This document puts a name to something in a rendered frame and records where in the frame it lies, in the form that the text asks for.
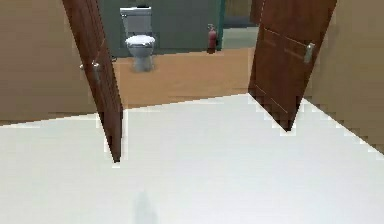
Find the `red fire extinguisher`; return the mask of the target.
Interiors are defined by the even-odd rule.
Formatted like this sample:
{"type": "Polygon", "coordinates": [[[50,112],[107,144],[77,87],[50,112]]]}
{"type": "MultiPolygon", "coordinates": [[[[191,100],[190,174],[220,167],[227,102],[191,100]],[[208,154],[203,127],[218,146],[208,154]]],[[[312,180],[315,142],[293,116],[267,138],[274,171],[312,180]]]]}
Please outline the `red fire extinguisher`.
{"type": "Polygon", "coordinates": [[[208,48],[207,52],[213,54],[216,51],[217,33],[213,24],[208,25],[208,48]]]}

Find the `white grey toilet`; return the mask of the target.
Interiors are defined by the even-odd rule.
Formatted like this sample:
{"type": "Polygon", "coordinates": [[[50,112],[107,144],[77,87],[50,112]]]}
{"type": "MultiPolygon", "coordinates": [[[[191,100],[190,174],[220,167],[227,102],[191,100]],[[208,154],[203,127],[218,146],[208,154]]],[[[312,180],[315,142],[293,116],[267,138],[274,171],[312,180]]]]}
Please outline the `white grey toilet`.
{"type": "Polygon", "coordinates": [[[152,70],[156,39],[152,32],[151,7],[121,7],[119,11],[125,29],[125,44],[134,59],[134,69],[137,72],[152,70]]]}

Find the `brown wooden room door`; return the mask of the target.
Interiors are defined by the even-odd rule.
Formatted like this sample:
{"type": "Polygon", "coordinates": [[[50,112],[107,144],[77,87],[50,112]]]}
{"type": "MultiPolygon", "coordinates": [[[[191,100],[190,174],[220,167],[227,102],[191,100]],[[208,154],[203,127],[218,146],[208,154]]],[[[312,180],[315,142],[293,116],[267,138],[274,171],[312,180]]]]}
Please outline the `brown wooden room door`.
{"type": "Polygon", "coordinates": [[[98,0],[62,0],[81,64],[100,64],[99,84],[87,80],[114,163],[121,160],[123,106],[109,53],[98,0]]]}
{"type": "Polygon", "coordinates": [[[252,0],[258,25],[248,93],[286,131],[292,129],[337,0],[252,0]],[[306,47],[314,43],[310,63],[306,47]]]}

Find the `teal door frame post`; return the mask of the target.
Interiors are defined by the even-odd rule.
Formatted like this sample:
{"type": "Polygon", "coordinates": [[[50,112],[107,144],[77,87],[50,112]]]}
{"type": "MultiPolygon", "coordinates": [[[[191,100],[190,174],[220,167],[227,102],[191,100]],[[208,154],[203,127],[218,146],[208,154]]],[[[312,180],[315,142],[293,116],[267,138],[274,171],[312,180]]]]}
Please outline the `teal door frame post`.
{"type": "Polygon", "coordinates": [[[218,10],[218,19],[217,19],[217,26],[216,26],[217,28],[216,50],[217,51],[222,50],[225,5],[226,5],[226,0],[217,0],[217,10],[218,10]]]}

